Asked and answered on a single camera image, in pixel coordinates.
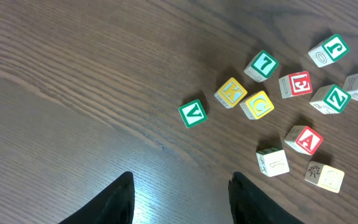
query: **red block face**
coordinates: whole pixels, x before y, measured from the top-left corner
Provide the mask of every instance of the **red block face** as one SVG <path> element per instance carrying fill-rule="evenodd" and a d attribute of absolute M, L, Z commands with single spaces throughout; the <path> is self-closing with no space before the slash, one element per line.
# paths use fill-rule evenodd
<path fill-rule="evenodd" d="M 316 131 L 309 127 L 305 127 L 295 142 L 306 152 L 313 155 L 322 141 L 323 137 L 321 137 Z"/>
<path fill-rule="evenodd" d="M 293 96 L 304 95 L 313 92 L 309 72 L 298 72 L 288 76 L 290 79 Z"/>

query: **green block face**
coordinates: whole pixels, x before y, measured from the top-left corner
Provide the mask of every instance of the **green block face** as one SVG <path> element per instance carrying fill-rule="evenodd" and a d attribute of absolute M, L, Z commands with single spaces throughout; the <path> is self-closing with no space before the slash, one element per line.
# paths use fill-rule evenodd
<path fill-rule="evenodd" d="M 251 67 L 258 71 L 263 77 L 268 78 L 278 67 L 279 62 L 266 51 L 261 51 L 252 62 Z"/>
<path fill-rule="evenodd" d="M 179 107 L 179 113 L 187 128 L 192 128 L 207 120 L 205 110 L 199 100 Z"/>
<path fill-rule="evenodd" d="M 262 151 L 259 151 L 258 153 L 262 154 L 262 155 L 266 155 L 266 154 L 270 154 L 272 152 L 277 152 L 277 151 L 280 151 L 280 150 L 282 150 L 282 149 L 270 148 L 270 149 L 264 149 Z"/>
<path fill-rule="evenodd" d="M 351 50 L 339 34 L 335 34 L 330 39 L 328 39 L 323 44 L 323 49 L 334 62 L 341 59 Z"/>
<path fill-rule="evenodd" d="M 345 92 L 341 87 L 334 85 L 323 101 L 338 113 L 342 112 L 352 96 Z"/>

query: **table surface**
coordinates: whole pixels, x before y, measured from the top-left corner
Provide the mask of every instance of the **table surface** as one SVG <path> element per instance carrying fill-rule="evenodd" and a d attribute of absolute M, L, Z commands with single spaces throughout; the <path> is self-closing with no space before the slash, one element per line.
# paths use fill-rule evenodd
<path fill-rule="evenodd" d="M 307 52 L 336 33 L 351 52 L 318 68 Z M 262 49 L 280 66 L 256 83 L 242 70 Z M 0 0 L 0 223 L 59 222 L 126 170 L 134 223 L 231 223 L 234 171 L 305 223 L 358 223 L 358 102 L 323 115 L 311 94 L 283 100 L 278 78 L 302 70 L 314 92 L 358 73 L 358 1 Z M 213 94 L 230 77 L 274 111 L 225 109 Z M 195 98 L 208 120 L 186 129 Z M 304 181 L 311 156 L 282 143 L 297 124 L 345 172 L 338 194 Z M 290 172 L 261 174 L 256 150 L 281 145 Z"/>

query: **wood grain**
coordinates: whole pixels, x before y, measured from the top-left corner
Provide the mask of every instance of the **wood grain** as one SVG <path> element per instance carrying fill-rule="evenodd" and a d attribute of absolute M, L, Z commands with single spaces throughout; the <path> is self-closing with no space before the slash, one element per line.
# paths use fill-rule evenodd
<path fill-rule="evenodd" d="M 351 52 L 318 68 L 307 51 L 335 33 Z M 255 84 L 242 70 L 262 49 L 280 66 Z M 329 116 L 311 95 L 281 99 L 278 78 L 301 70 L 314 92 L 358 73 L 358 1 L 0 0 L 0 223 L 59 222 L 125 170 L 134 223 L 232 222 L 234 171 L 305 223 L 358 223 L 358 102 Z M 275 110 L 225 109 L 213 93 L 230 77 Z M 193 98 L 209 118 L 186 129 Z M 256 149 L 296 124 L 324 137 L 339 194 L 305 182 L 311 157 L 286 145 L 291 172 L 260 173 Z"/>

